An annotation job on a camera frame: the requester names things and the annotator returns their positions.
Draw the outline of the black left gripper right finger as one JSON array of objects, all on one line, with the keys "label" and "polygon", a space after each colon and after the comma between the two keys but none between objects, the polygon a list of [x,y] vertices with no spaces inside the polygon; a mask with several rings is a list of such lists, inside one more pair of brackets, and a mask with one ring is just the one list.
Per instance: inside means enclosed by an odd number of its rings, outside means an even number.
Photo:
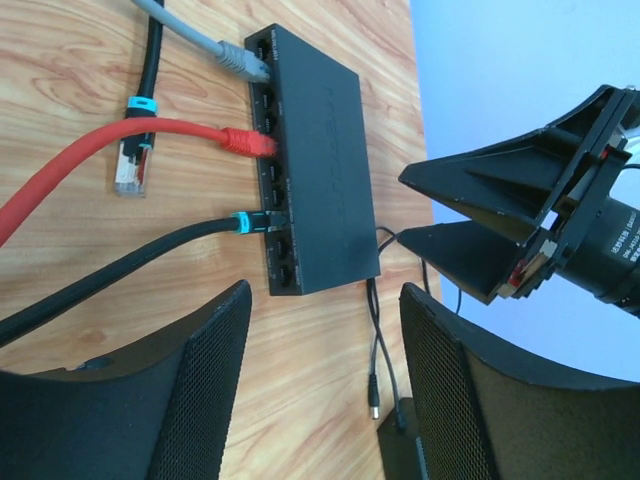
[{"label": "black left gripper right finger", "polygon": [[638,477],[637,383],[533,354],[411,283],[399,307],[430,478]]}]

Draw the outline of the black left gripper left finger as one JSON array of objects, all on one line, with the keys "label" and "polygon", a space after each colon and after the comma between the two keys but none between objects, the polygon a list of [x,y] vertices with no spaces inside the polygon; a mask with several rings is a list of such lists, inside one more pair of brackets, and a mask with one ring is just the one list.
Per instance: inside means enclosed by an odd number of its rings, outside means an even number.
[{"label": "black left gripper left finger", "polygon": [[3,372],[2,477],[217,478],[251,309],[239,281],[73,370]]}]

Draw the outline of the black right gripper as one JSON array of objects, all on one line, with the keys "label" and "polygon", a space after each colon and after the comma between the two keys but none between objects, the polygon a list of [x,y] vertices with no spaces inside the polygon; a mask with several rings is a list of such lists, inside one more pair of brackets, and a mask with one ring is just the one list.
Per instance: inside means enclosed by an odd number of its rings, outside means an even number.
[{"label": "black right gripper", "polygon": [[402,184],[471,220],[406,229],[398,242],[482,303],[528,297],[557,275],[637,316],[639,210],[611,189],[632,167],[638,129],[638,90],[603,85],[540,129],[411,164]]}]

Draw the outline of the black network switch box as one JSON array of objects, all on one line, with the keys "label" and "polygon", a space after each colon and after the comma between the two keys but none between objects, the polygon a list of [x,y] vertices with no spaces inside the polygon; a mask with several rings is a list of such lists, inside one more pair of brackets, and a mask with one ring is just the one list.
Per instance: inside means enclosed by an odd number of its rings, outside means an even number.
[{"label": "black network switch box", "polygon": [[264,237],[269,291],[300,296],[380,272],[358,75],[278,24],[246,37],[270,68],[249,87],[254,129],[272,138],[257,162],[263,209],[286,224]]}]

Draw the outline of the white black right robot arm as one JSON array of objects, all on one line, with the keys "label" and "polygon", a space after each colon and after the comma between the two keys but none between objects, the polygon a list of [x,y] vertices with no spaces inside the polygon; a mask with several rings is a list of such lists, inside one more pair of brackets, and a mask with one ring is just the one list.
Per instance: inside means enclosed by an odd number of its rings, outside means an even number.
[{"label": "white black right robot arm", "polygon": [[401,183],[462,220],[398,240],[482,303],[526,297],[560,276],[637,315],[639,212],[610,192],[638,128],[638,91],[604,85],[543,128],[411,164]]}]

